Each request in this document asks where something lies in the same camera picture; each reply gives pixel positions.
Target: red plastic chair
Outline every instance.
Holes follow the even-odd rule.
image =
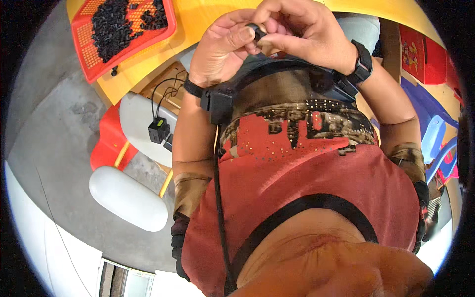
[[[119,106],[120,102],[110,107],[99,123],[101,136],[91,153],[92,171],[101,166],[112,166],[122,171],[138,152],[122,132]]]

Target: yellow table edge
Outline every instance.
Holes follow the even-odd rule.
[[[255,8],[261,0],[175,0],[177,30],[168,39],[119,64],[118,74],[104,74],[97,80],[103,93],[115,105],[149,73],[176,54],[198,42],[206,28],[220,15],[242,8]],[[353,12],[390,19],[413,28],[444,46],[434,26],[414,0],[321,0],[331,11]],[[84,0],[67,0],[71,22]]]

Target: black wristband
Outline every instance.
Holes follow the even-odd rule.
[[[371,60],[370,52],[363,44],[356,40],[352,40],[351,43],[354,44],[358,50],[358,59],[356,60],[355,70],[346,78],[356,87],[357,84],[362,83],[370,77],[373,72],[373,61]]]
[[[183,87],[185,88],[185,90],[187,90],[188,93],[192,94],[193,96],[201,98],[201,96],[203,95],[203,88],[200,87],[200,86],[197,86],[194,83],[192,83],[188,79],[188,76],[186,76],[185,83],[183,84]]]

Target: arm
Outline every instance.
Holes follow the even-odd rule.
[[[309,63],[349,75],[358,51],[346,38],[333,13],[323,4],[309,0],[264,0],[253,21],[273,17],[298,36],[267,34],[259,41],[302,58]],[[362,95],[382,123],[381,149],[390,156],[398,144],[415,143],[420,149],[419,123],[409,98],[397,82],[373,60],[372,75],[359,86]]]
[[[402,143],[420,149],[420,128],[416,111],[398,83],[373,58],[373,73],[359,86],[361,94],[380,121],[381,149],[390,156]]]
[[[216,126],[209,123],[208,112],[200,99],[186,92],[173,139],[173,173],[196,172],[213,176],[213,145]]]
[[[244,27],[254,10],[236,10],[217,19],[204,33],[191,61],[189,80],[206,88],[233,77],[248,53],[259,50],[253,43],[254,31]],[[192,172],[213,176],[216,126],[200,107],[200,98],[186,92],[182,99],[173,137],[173,173]]]

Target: black adapter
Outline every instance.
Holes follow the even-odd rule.
[[[263,30],[261,30],[261,28],[259,28],[258,25],[254,23],[249,23],[246,25],[246,27],[251,27],[252,30],[254,30],[254,32],[256,33],[256,36],[254,37],[255,42],[258,42],[262,37],[267,35]]]
[[[156,144],[161,144],[168,134],[170,134],[170,125],[167,124],[167,119],[164,117],[153,119],[149,126],[150,140]]]

